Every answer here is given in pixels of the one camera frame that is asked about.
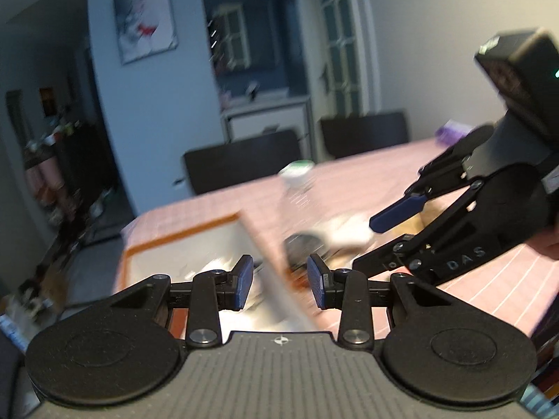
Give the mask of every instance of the small picture frame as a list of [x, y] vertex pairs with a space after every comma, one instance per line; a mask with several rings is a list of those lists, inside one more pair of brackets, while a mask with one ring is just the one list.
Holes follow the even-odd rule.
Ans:
[[171, 0], [114, 0], [114, 7], [123, 65], [177, 48]]

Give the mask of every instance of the human hand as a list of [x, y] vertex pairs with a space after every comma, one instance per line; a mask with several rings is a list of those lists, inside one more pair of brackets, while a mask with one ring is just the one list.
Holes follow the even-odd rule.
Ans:
[[532, 236], [526, 244], [543, 256], [559, 260], [559, 225]]

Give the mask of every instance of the white cabinet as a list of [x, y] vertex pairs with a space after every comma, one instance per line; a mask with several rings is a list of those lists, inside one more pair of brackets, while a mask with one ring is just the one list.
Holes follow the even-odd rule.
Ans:
[[228, 141], [293, 129], [305, 159], [315, 158], [312, 114], [307, 96], [233, 107], [222, 113]]

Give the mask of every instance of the plastic bottle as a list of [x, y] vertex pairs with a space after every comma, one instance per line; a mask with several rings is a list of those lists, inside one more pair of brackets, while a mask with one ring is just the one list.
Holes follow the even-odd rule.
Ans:
[[311, 253], [323, 256], [327, 250], [313, 230], [324, 215], [313, 189], [313, 168], [311, 161], [296, 161], [279, 172], [285, 186], [279, 210], [283, 244], [293, 270], [304, 266]]

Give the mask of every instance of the chair backrest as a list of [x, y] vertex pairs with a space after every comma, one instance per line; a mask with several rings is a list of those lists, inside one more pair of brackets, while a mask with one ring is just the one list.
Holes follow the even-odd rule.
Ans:
[[188, 151], [183, 158], [199, 195], [275, 175], [303, 157], [295, 131], [286, 130]]
[[403, 111], [360, 118], [321, 119], [326, 151], [336, 159], [409, 142]]

